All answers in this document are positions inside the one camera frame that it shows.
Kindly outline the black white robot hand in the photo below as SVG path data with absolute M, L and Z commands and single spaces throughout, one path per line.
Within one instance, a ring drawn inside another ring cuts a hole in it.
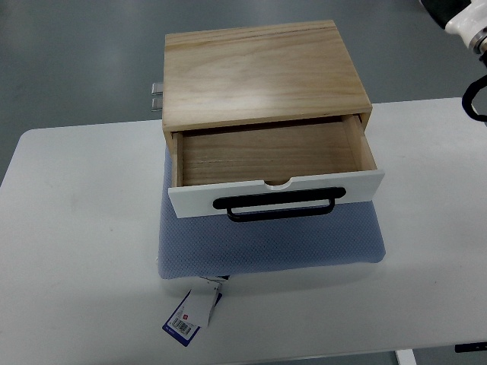
M 459 36 L 475 54 L 486 52 L 486 0 L 422 0 L 420 3 L 446 33 Z

